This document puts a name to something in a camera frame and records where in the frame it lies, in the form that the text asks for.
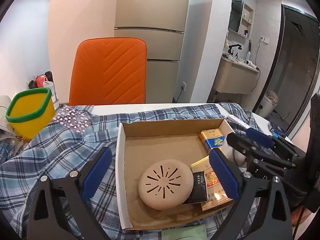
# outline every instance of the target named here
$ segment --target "faucet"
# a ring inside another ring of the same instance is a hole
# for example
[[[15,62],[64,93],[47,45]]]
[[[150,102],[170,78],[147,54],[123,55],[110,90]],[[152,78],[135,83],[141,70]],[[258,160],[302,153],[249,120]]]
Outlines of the faucet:
[[[236,47],[236,46],[238,46],[238,49],[242,49],[242,46],[240,44],[230,45],[228,53],[231,54],[232,56],[233,56],[233,52],[231,52],[231,49],[232,49],[232,47]]]

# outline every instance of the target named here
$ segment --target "blue plaid fabric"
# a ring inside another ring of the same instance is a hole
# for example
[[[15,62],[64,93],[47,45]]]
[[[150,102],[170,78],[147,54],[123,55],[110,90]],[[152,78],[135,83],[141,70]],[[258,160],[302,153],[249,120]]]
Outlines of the blue plaid fabric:
[[[237,104],[221,105],[253,128],[260,130],[251,112],[244,112]],[[113,161],[95,196],[87,202],[89,208],[111,239],[161,239],[160,231],[126,232],[121,229],[115,184],[115,154],[119,124],[165,119],[225,119],[226,117],[220,114],[215,105],[106,116],[91,115],[92,106],[78,106],[74,109],[90,117],[89,126],[83,134],[52,121],[30,142],[21,155],[0,166],[0,209],[11,226],[21,237],[26,236],[32,198],[41,176],[47,175],[50,179],[57,179],[67,176],[72,170],[80,171],[102,147],[109,147],[113,153]],[[235,123],[229,123],[236,133],[244,133],[244,128]],[[253,203],[239,237],[243,236],[250,227],[257,209],[257,201]],[[66,199],[63,199],[63,207],[74,234],[81,237]],[[211,238],[229,210],[230,208],[224,209],[188,225],[205,223],[207,236]]]

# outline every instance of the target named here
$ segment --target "table surface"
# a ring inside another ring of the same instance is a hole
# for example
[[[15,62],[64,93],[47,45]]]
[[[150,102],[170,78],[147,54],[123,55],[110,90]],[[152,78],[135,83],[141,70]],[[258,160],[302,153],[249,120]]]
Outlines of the table surface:
[[[137,112],[153,111],[171,107],[181,107],[181,106],[200,106],[205,104],[135,104],[135,105],[104,105],[104,106],[94,106],[92,113],[96,115],[108,115],[108,114],[131,114]],[[229,112],[224,109],[219,104],[213,104],[218,107],[220,113],[224,116],[228,116]],[[268,129],[268,121],[261,116],[252,113],[254,119],[256,120],[258,126],[266,135],[271,135]]]

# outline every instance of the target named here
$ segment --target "blue and gold cigarette pack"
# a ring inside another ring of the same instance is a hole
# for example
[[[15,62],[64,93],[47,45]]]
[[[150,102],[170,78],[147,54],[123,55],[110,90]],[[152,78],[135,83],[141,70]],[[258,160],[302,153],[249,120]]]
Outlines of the blue and gold cigarette pack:
[[[224,141],[224,136],[219,129],[202,131],[199,137],[207,152],[210,152],[210,150],[213,148],[221,147]]]

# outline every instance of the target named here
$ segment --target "round beige object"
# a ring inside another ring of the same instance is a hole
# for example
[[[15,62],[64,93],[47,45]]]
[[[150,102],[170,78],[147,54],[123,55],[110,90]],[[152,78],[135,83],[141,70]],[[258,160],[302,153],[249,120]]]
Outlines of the round beige object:
[[[177,160],[165,160],[153,164],[143,173],[139,195],[149,207],[164,210],[185,202],[192,188],[190,168]]]

